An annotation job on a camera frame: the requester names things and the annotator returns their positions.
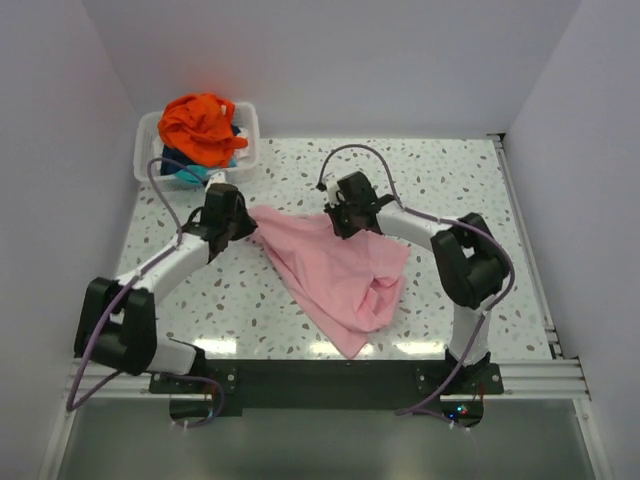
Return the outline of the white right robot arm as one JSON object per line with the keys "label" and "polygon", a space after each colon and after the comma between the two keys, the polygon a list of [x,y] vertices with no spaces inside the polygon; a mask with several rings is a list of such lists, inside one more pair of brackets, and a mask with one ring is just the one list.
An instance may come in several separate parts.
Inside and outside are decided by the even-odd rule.
{"label": "white right robot arm", "polygon": [[490,363],[491,311],[512,286],[513,265],[477,213],[437,218],[407,206],[392,194],[378,196],[367,176],[329,175],[317,189],[326,194],[324,211],[334,233],[347,239],[361,231],[404,239],[431,252],[440,284],[454,304],[451,340],[445,349],[448,386],[469,392]]}

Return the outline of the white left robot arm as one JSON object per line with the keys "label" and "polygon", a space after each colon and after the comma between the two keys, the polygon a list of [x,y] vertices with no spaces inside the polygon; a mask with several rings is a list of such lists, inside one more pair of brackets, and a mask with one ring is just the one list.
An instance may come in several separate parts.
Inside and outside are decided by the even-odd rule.
{"label": "white left robot arm", "polygon": [[204,350],[157,333],[156,307],[187,277],[212,263],[230,243],[257,228],[239,189],[213,182],[171,242],[116,279],[97,277],[86,290],[74,356],[132,376],[172,374],[185,392],[207,380]]}

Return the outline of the pink t shirt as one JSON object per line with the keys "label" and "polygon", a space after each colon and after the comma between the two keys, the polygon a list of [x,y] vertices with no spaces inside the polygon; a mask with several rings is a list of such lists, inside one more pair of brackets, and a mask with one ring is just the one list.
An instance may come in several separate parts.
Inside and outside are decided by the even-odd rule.
{"label": "pink t shirt", "polygon": [[326,215],[250,209],[256,240],[304,313],[348,359],[388,327],[406,285],[407,246],[369,231],[342,239]]}

